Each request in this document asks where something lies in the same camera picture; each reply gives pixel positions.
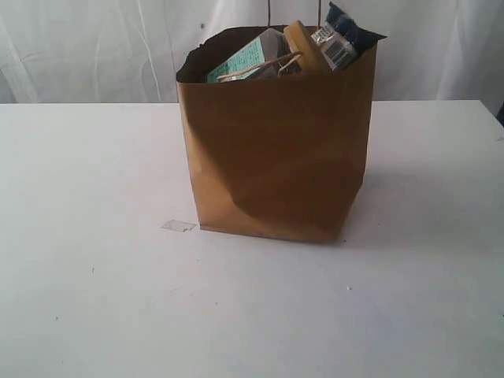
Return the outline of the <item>clear tape piece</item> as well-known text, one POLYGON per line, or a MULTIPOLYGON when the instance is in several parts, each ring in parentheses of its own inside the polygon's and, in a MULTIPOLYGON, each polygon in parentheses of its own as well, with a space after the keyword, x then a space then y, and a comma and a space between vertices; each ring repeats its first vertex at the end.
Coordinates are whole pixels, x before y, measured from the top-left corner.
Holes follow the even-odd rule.
POLYGON ((173 232, 190 232, 195 227, 196 224, 191 222, 185 222, 181 220, 168 220, 162 226, 163 229, 173 231, 173 232))

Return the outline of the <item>clear jar with yellow lid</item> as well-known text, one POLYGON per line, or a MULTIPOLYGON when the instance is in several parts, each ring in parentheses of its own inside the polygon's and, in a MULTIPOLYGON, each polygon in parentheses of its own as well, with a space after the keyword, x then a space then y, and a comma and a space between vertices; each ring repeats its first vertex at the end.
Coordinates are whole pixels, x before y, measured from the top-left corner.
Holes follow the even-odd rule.
POLYGON ((283 31, 268 28, 205 74, 207 83, 271 79, 293 73, 325 74, 332 69, 308 28, 297 20, 283 31))

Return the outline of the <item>brown paper bag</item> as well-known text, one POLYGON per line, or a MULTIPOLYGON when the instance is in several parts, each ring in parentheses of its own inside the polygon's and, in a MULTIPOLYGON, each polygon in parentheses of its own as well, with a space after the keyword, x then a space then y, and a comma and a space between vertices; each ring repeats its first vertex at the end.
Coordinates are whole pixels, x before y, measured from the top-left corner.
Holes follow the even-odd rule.
POLYGON ((268 28, 229 28, 176 74, 202 229, 299 241, 337 238, 365 172, 377 44, 344 70, 207 83, 268 28))

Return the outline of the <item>long noodle package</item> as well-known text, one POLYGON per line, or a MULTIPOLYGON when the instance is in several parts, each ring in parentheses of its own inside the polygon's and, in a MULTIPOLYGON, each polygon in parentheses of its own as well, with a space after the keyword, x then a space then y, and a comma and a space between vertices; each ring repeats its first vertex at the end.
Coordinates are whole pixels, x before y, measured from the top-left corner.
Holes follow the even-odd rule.
POLYGON ((359 27, 339 6, 329 2, 324 24, 312 35, 332 71, 344 70, 387 36, 359 27))

